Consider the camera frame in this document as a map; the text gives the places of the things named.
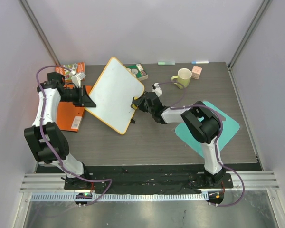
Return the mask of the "pink cube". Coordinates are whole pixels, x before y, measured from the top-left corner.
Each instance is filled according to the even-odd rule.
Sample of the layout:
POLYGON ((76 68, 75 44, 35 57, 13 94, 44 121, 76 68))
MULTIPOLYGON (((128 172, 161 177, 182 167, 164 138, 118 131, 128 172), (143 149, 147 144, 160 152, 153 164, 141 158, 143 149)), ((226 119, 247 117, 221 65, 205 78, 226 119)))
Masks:
POLYGON ((199 77, 200 77, 200 75, 201 75, 201 72, 202 72, 202 68, 201 67, 199 67, 199 66, 194 66, 193 68, 192 68, 192 78, 193 79, 199 79, 199 77))

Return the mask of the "orange illustrated book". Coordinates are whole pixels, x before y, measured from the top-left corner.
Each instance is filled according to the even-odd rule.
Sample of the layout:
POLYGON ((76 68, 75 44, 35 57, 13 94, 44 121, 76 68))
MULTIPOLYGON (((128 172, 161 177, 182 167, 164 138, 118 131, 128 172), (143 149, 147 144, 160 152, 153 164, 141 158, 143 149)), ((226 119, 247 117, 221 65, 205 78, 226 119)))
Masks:
POLYGON ((66 64, 63 65, 63 67, 66 67, 67 69, 61 68, 61 67, 56 67, 55 71, 61 75, 63 75, 65 77, 65 81, 66 82, 71 82, 72 79, 71 77, 76 73, 86 73, 86 64, 85 62, 77 62, 77 63, 73 63, 73 64, 66 64))

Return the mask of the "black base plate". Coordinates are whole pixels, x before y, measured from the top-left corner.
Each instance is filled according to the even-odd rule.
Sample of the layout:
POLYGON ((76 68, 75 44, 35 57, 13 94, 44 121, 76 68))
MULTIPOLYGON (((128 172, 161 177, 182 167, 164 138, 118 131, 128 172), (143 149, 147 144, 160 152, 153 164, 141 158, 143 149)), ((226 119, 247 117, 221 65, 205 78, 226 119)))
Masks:
POLYGON ((160 195, 195 194, 205 189, 231 189, 231 175, 225 173, 217 183, 210 181, 200 165, 136 165, 136 166, 88 166, 90 178, 95 184, 77 185, 64 178, 66 190, 83 190, 93 187, 96 193, 160 195))

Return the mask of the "yellow bone-shaped eraser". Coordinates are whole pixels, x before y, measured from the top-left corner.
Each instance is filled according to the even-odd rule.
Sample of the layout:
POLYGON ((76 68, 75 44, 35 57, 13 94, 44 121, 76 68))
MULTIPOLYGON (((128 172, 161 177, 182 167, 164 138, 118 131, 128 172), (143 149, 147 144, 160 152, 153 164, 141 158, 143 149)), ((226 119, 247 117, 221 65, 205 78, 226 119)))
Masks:
POLYGON ((131 103, 131 108, 134 109, 134 110, 137 110, 138 109, 138 107, 137 107, 138 102, 139 102, 139 98, 136 97, 136 96, 133 97, 132 103, 131 103))

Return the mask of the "yellow-green mug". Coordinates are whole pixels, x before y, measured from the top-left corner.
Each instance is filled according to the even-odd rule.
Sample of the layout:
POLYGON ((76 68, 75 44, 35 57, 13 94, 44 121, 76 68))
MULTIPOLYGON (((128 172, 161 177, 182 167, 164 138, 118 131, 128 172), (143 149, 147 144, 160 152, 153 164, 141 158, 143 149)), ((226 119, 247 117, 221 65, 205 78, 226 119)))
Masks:
POLYGON ((172 76, 172 82, 179 88, 186 88, 191 80, 192 72, 187 68, 179 69, 176 76, 172 76))

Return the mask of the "orange folder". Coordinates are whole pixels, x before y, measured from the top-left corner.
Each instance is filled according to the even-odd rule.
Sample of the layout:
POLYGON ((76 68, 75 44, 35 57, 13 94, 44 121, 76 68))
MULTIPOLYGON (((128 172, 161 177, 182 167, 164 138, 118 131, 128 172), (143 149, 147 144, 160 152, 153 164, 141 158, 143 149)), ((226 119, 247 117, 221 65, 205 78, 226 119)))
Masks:
MULTIPOLYGON (((57 126, 60 130, 64 131, 78 131, 79 125, 81 123, 85 107, 75 107, 72 102, 62 102, 61 94, 64 88, 69 88, 67 85, 59 85, 57 90, 60 95, 60 101, 57 107, 57 126)), ((92 89, 91 86, 86 88, 89 93, 92 89)))

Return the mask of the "teal cutting board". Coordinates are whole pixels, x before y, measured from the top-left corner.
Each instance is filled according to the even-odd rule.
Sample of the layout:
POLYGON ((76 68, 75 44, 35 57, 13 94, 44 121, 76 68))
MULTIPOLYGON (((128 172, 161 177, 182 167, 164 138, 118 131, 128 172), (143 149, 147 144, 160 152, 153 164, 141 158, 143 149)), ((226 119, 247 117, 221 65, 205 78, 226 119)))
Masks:
MULTIPOLYGON (((223 132, 218 141, 218 147, 220 152, 224 149, 224 147, 229 143, 229 141, 237 134, 240 129, 240 124, 232 119, 230 116, 225 114, 223 111, 218 109, 212 103, 208 101, 203 101, 203 103, 215 110, 220 114, 220 118, 223 122, 223 132)), ((185 123, 180 123, 176 129, 175 134, 184 141, 192 150, 194 150, 197 154, 199 154, 202 158, 204 158, 203 150, 201 144, 193 138, 189 129, 187 128, 185 123)))

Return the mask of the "green eraser bar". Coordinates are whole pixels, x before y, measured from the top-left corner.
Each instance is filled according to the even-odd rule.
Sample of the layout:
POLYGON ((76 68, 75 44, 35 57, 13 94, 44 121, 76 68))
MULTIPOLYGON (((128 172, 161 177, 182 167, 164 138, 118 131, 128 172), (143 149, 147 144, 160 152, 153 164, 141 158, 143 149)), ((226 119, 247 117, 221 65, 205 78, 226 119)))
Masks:
POLYGON ((173 66, 175 65, 174 61, 158 61, 159 66, 173 66))

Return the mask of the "blue marker pen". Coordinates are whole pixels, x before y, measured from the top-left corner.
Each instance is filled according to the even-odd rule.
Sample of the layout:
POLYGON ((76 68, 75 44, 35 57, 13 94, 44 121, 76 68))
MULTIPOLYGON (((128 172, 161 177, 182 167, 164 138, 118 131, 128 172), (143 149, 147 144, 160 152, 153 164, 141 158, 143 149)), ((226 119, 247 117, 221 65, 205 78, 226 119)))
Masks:
POLYGON ((208 64, 209 61, 192 61, 192 64, 208 64))

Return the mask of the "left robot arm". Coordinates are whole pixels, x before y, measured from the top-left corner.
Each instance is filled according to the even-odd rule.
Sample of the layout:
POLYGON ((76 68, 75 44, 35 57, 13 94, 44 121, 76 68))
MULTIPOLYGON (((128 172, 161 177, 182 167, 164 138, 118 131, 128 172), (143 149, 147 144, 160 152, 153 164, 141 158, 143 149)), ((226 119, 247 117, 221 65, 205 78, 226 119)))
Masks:
POLYGON ((48 73, 47 81, 41 83, 37 92, 39 105, 36 119, 31 127, 24 130, 24 137, 37 162, 51 164, 62 170, 65 183, 88 189, 92 178, 86 166, 69 152, 69 144, 57 121, 57 109, 60 102, 71 102, 75 107, 95 108, 95 102, 89 97, 86 87, 68 88, 64 76, 57 72, 48 73))

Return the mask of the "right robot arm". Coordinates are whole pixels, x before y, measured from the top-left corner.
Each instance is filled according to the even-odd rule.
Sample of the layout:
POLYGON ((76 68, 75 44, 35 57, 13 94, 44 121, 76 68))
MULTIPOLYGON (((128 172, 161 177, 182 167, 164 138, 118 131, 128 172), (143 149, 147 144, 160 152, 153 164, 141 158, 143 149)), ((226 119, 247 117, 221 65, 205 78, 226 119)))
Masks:
POLYGON ((226 169, 219 151, 223 123, 213 110, 201 101, 182 108, 164 106, 155 92, 144 92, 132 99, 131 108, 151 114, 159 124, 185 123, 204 154, 204 186, 217 187, 226 169))

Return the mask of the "whiteboard with orange frame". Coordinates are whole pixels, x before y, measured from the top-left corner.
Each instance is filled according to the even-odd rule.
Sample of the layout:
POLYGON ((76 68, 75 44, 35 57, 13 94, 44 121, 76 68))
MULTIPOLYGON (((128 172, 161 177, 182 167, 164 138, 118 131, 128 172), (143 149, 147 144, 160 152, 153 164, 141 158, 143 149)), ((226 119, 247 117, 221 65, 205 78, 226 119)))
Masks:
POLYGON ((132 100, 140 97, 144 91, 144 85, 117 58, 112 57, 89 94, 96 107, 85 109, 124 135, 135 113, 131 107, 132 100))

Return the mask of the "small box behind whiteboard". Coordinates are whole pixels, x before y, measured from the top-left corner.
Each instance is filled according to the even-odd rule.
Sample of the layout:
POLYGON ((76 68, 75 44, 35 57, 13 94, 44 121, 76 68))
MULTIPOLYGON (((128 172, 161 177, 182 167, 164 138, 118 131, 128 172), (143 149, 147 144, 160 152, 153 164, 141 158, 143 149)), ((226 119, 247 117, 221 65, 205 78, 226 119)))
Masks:
POLYGON ((146 73, 146 71, 144 70, 144 68, 142 67, 142 65, 140 63, 135 64, 135 65, 131 65, 131 66, 127 66, 126 68, 139 81, 143 81, 145 79, 148 79, 148 74, 146 73))

